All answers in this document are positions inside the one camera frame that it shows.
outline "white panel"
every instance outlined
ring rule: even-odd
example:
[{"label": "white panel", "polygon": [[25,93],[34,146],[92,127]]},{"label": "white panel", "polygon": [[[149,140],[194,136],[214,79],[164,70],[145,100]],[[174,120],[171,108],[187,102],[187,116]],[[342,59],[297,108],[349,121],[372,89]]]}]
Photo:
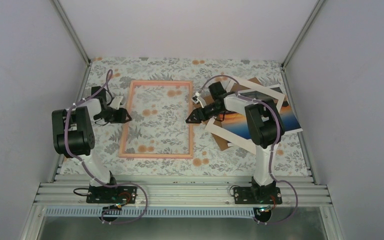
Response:
[{"label": "white panel", "polygon": [[60,0],[89,57],[282,62],[317,0]]},{"label": "white panel", "polygon": [[384,239],[384,1],[328,0],[287,73],[345,238]]},{"label": "white panel", "polygon": [[0,240],[19,239],[85,63],[48,0],[0,0]]}]

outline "floral tablecloth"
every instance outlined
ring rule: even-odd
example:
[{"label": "floral tablecloth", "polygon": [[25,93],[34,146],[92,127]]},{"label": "floral tablecloth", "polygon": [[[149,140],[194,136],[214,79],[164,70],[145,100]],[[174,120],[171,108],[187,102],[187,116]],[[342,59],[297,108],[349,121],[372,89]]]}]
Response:
[{"label": "floral tablecloth", "polygon": [[[264,86],[280,84],[283,87],[280,65],[276,61],[98,57],[92,63],[84,91],[85,97],[90,95],[91,87],[104,84],[109,69],[114,71],[113,79],[109,82],[111,92],[125,97],[132,80],[193,81],[193,87],[197,90],[206,79],[218,74],[243,79],[257,77]],[[222,82],[224,86],[229,81],[221,77],[215,80]],[[120,158],[120,124],[94,125],[94,149],[103,164],[116,175],[251,176],[254,173],[255,155],[237,146],[220,151],[212,135],[204,127],[201,124],[193,128],[193,159]],[[282,137],[273,167],[277,176],[308,175],[297,134]],[[60,174],[84,173],[75,159],[65,159],[60,171]]]}]

